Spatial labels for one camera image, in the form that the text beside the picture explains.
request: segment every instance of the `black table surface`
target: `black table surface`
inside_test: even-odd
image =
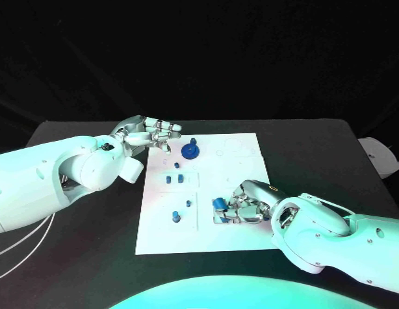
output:
[[[395,201],[343,120],[176,123],[183,125],[186,135],[256,133],[271,184],[291,196],[305,192],[357,213],[399,218]],[[27,146],[78,135],[108,134],[115,125],[117,122],[43,122]],[[147,150],[135,158],[145,164]],[[377,308],[399,306],[397,294],[359,283],[331,267],[317,275],[305,273],[279,250],[135,256],[144,173],[145,170],[135,184],[118,178],[109,188],[56,213],[34,254],[0,279],[0,308],[108,308],[154,286],[210,275],[291,280]],[[37,223],[0,234],[0,250],[36,226]],[[43,232],[45,228],[0,257],[0,275],[32,251]]]

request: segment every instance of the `robotic hand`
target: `robotic hand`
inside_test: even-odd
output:
[[[181,126],[141,116],[109,135],[76,136],[0,154],[0,233],[17,229],[104,190],[119,176],[134,183],[144,165],[131,158],[144,147],[170,154]]]
[[[325,205],[350,215],[341,217]],[[335,267],[359,282],[399,293],[399,220],[354,214],[307,193],[288,197],[274,186],[245,180],[229,203],[213,201],[223,221],[271,218],[272,243],[292,264],[318,274]]]

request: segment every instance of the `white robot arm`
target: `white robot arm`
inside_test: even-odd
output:
[[[109,135],[76,136],[0,154],[0,233],[17,229],[104,190],[119,176],[134,183],[144,165],[131,156],[144,147],[170,154],[167,140],[181,126],[141,116]]]
[[[325,205],[350,215],[341,217]],[[227,204],[213,201],[226,220],[271,218],[272,243],[304,271],[335,267],[359,282],[399,293],[399,220],[354,214],[308,194],[288,197],[274,186],[245,180]]]

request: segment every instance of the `white device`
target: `white device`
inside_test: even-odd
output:
[[[350,215],[340,216],[327,205]],[[214,212],[245,223],[269,218],[272,243],[304,271],[318,274],[331,266],[359,282],[399,293],[397,219],[354,214],[307,193],[288,197],[256,180],[243,181]]]
[[[119,176],[134,183],[144,165],[131,156],[144,147],[170,154],[167,139],[181,126],[141,116],[109,135],[76,136],[0,154],[0,233],[17,229],[104,190]]]

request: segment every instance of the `small blue block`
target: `small blue block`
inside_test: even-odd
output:
[[[173,222],[174,222],[174,223],[178,223],[178,220],[181,220],[181,217],[178,216],[178,212],[174,211],[173,214],[171,214],[171,216],[173,216]]]

